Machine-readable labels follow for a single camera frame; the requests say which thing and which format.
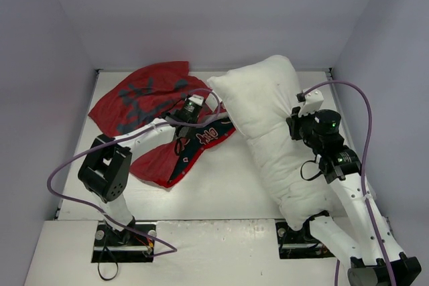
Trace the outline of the white pillow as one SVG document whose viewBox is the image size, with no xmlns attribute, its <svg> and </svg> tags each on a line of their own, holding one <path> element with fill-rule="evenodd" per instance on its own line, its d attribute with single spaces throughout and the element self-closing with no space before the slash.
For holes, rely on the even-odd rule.
<svg viewBox="0 0 429 286">
<path fill-rule="evenodd" d="M 265 191 L 292 229 L 301 229 L 309 217 L 323 211 L 331 216 L 345 215 L 341 201 L 323 177 L 309 182 L 300 175 L 300 168 L 314 155 L 303 142 L 291 139 L 286 123 L 301 91 L 287 57 L 274 55 L 229 70 L 209 78 L 208 84 L 243 136 Z"/>
</svg>

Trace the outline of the red navy pillowcase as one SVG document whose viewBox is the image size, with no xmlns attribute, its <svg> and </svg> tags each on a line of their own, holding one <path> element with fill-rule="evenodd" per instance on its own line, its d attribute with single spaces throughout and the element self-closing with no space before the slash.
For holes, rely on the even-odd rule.
<svg viewBox="0 0 429 286">
<path fill-rule="evenodd" d="M 189 74 L 187 61 L 152 64 L 140 68 L 105 94 L 90 110 L 89 117 L 102 133 L 116 137 L 132 132 L 183 107 L 191 90 L 205 98 L 203 81 Z M 235 132 L 228 117 L 220 117 L 204 128 L 195 129 L 191 138 L 171 142 L 146 153 L 131 164 L 130 172 L 143 182 L 163 188 L 177 184 L 207 149 L 228 139 Z"/>
</svg>

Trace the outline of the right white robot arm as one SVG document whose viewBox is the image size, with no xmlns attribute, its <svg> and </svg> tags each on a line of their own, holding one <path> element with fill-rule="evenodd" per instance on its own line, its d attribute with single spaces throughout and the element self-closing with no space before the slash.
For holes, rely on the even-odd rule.
<svg viewBox="0 0 429 286">
<path fill-rule="evenodd" d="M 323 109 L 302 116 L 300 110 L 294 107 L 286 120 L 290 135 L 313 152 L 313 162 L 341 201 L 355 235 L 350 237 L 323 211 L 298 221 L 298 236 L 322 242 L 346 269 L 350 285 L 411 285 L 422 271 L 420 262 L 396 242 L 361 181 L 361 161 L 339 133 L 340 114 Z"/>
</svg>

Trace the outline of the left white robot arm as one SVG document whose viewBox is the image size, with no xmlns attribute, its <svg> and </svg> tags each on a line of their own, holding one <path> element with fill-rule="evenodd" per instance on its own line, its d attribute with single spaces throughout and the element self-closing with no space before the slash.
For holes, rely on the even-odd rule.
<svg viewBox="0 0 429 286">
<path fill-rule="evenodd" d="M 102 213 L 109 216 L 105 220 L 111 227 L 109 236 L 118 245 L 129 244 L 134 237 L 135 218 L 123 195 L 131 164 L 157 147 L 185 138 L 190 127 L 182 123 L 197 123 L 203 104 L 204 98 L 193 94 L 180 110 L 165 113 L 138 130 L 113 138 L 99 135 L 93 141 L 91 147 L 128 139 L 89 153 L 78 170 L 78 179 L 95 197 Z"/>
</svg>

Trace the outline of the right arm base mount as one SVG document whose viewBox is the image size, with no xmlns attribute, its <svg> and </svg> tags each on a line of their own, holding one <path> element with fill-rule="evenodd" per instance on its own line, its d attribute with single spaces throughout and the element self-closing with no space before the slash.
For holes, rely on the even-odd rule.
<svg viewBox="0 0 429 286">
<path fill-rule="evenodd" d="M 275 231 L 278 240 L 280 259 L 326 259 L 334 255 L 319 240 L 309 233 L 308 224 L 299 231 L 292 230 L 286 221 L 276 221 Z"/>
</svg>

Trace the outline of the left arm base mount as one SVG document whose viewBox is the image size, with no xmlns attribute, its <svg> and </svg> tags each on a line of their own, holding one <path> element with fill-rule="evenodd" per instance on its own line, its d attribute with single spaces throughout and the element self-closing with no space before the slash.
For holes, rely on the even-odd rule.
<svg viewBox="0 0 429 286">
<path fill-rule="evenodd" d="M 117 232 L 99 222 L 95 232 L 91 263 L 152 263 L 155 241 L 124 230 Z"/>
</svg>

